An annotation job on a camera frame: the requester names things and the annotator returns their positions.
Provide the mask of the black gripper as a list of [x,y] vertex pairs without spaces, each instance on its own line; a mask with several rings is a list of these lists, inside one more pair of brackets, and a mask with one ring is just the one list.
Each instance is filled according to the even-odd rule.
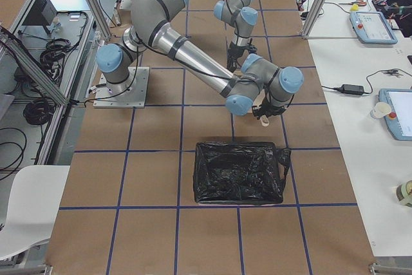
[[274,106],[272,105],[272,103],[274,103],[273,96],[271,96],[271,94],[269,93],[266,93],[264,99],[262,100],[261,105],[252,107],[252,114],[258,120],[260,120],[263,116],[271,117],[271,116],[282,115],[286,111],[286,109],[290,106],[293,99],[294,99],[294,96],[292,95],[288,104],[281,103],[280,106]]
[[243,56],[245,51],[248,51],[249,54],[257,53],[257,48],[252,44],[253,38],[250,38],[246,41],[244,45],[239,45],[234,42],[229,44],[229,49],[227,50],[227,69],[231,72],[235,72],[240,64],[238,59]]

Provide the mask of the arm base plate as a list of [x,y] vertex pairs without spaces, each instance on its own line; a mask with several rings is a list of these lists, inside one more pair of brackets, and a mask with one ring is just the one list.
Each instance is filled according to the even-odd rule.
[[128,79],[120,84],[111,84],[106,81],[104,74],[100,76],[100,84],[93,102],[94,108],[144,108],[150,67],[128,68]]

